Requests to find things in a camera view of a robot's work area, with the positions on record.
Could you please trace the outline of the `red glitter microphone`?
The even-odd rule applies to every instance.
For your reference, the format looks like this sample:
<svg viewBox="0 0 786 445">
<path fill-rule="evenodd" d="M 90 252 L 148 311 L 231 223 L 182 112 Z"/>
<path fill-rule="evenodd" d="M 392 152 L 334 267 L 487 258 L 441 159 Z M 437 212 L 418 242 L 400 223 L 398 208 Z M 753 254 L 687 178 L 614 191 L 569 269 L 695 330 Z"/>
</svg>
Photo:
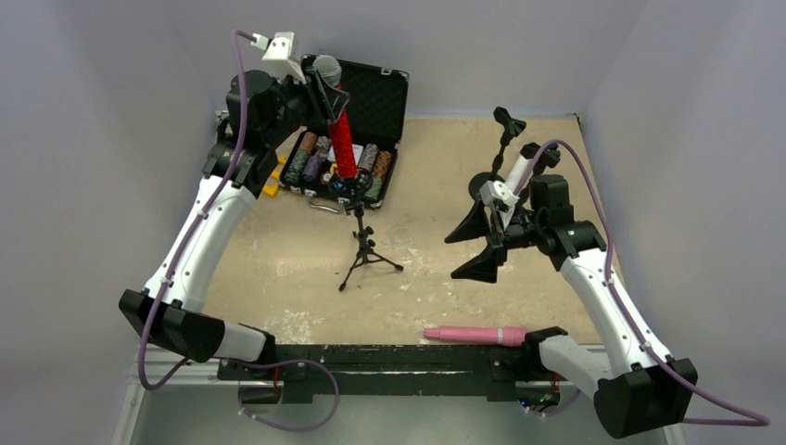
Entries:
<svg viewBox="0 0 786 445">
<path fill-rule="evenodd" d="M 315 58 L 315 68 L 322 75 L 327 85 L 341 87 L 342 69 L 334 57 L 328 55 L 318 56 Z M 346 109 L 339 120 L 336 123 L 332 123 L 328 130 L 333 143 L 339 177 L 342 179 L 354 178 L 357 175 L 357 165 Z"/>
</svg>

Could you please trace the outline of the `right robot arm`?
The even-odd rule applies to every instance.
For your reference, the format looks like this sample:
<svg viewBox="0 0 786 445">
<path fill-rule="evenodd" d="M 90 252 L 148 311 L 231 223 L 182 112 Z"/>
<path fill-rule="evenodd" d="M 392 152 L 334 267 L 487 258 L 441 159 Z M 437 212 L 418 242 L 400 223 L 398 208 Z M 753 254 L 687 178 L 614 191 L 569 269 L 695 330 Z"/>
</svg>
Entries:
<svg viewBox="0 0 786 445">
<path fill-rule="evenodd" d="M 566 378 L 591 399 L 603 429 L 614 439 L 685 421 L 692 393 L 679 381 L 697 382 L 692 362 L 675 359 L 628 308 L 627 291 L 615 283 L 617 274 L 606 262 L 608 247 L 601 233 L 593 222 L 574 217 L 565 178 L 538 175 L 528 189 L 529 209 L 503 205 L 513 211 L 507 226 L 496 210 L 487 212 L 482 199 L 475 200 L 445 241 L 483 237 L 487 245 L 451 278 L 494 284 L 509 250 L 537 248 L 579 296 L 606 356 L 593 355 L 558 326 L 530 331 L 515 366 L 520 376 L 550 373 Z"/>
</svg>

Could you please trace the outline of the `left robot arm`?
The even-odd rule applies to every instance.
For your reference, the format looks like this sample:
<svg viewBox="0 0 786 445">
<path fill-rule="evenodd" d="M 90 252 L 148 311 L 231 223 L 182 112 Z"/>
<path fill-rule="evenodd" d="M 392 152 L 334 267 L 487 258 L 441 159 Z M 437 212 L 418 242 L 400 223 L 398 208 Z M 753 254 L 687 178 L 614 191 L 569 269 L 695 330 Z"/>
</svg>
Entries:
<svg viewBox="0 0 786 445">
<path fill-rule="evenodd" d="M 190 216 L 143 289 L 120 297 L 119 309 L 140 337 L 138 364 L 150 345 L 192 362 L 257 362 L 273 345 L 271 334 L 209 316 L 203 307 L 230 238 L 276 166 L 277 148 L 303 126 L 335 122 L 348 104 L 334 57 L 315 57 L 302 73 L 302 81 L 263 70 L 232 79 Z"/>
</svg>

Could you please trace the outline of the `black tripod shock mount stand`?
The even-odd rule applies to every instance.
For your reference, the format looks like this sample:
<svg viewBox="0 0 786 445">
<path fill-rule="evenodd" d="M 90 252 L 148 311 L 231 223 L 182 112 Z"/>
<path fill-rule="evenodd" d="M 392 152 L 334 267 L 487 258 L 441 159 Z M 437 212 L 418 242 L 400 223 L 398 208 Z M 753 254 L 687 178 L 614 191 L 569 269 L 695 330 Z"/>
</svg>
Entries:
<svg viewBox="0 0 786 445">
<path fill-rule="evenodd" d="M 336 198 L 342 198 L 341 204 L 347 215 L 352 215 L 356 219 L 357 229 L 352 232 L 353 238 L 358 242 L 358 249 L 355 260 L 349 266 L 345 278 L 338 287 L 339 292 L 343 292 L 348 284 L 352 273 L 364 265 L 375 263 L 386 263 L 394 268 L 397 273 L 404 271 L 404 266 L 375 251 L 375 242 L 371 235 L 374 229 L 363 222 L 365 215 L 364 199 L 373 185 L 374 176 L 370 171 L 360 169 L 353 178 L 342 178 L 338 173 L 334 173 L 328 185 L 329 192 Z"/>
</svg>

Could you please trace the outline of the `pink microphone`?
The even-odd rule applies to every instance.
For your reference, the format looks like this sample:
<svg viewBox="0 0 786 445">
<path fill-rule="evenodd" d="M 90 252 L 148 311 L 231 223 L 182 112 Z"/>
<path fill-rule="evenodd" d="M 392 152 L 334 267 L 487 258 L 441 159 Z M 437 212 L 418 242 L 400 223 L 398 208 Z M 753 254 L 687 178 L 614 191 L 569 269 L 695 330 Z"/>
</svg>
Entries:
<svg viewBox="0 0 786 445">
<path fill-rule="evenodd" d="M 441 326 L 429 327 L 424 330 L 425 339 L 462 342 L 484 345 L 501 345 L 519 347 L 526 338 L 528 331 L 523 327 L 467 327 Z"/>
</svg>

